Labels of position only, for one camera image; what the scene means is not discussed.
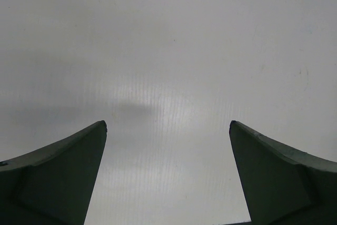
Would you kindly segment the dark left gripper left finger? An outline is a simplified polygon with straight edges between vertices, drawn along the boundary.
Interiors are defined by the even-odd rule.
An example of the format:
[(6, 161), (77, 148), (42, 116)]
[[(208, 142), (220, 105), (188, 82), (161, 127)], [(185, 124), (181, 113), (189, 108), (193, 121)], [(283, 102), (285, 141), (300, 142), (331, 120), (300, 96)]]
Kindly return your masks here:
[(1, 162), (1, 224), (84, 224), (107, 138), (105, 121)]

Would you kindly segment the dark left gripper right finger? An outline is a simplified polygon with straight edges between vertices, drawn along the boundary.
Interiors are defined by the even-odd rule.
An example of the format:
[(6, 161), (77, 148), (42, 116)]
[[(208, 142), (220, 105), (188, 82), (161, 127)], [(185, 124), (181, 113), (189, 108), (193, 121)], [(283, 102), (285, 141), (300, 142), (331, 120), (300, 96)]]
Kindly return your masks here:
[(249, 224), (336, 224), (336, 162), (232, 121), (231, 146)]

